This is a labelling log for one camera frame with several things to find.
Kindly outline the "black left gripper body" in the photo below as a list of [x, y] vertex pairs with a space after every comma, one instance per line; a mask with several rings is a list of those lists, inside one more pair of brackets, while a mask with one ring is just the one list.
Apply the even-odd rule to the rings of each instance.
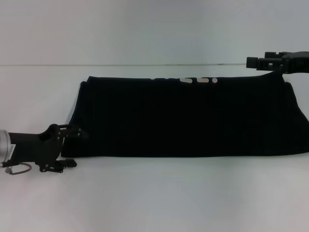
[[34, 162], [41, 172], [63, 172], [64, 165], [57, 161], [63, 145], [65, 126], [52, 124], [39, 134], [9, 133], [11, 143], [15, 145], [8, 164]]

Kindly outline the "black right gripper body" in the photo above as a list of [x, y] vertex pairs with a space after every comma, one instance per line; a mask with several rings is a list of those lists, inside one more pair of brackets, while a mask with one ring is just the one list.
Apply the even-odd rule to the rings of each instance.
[[284, 74], [309, 73], [309, 52], [287, 53], [282, 56], [282, 72]]

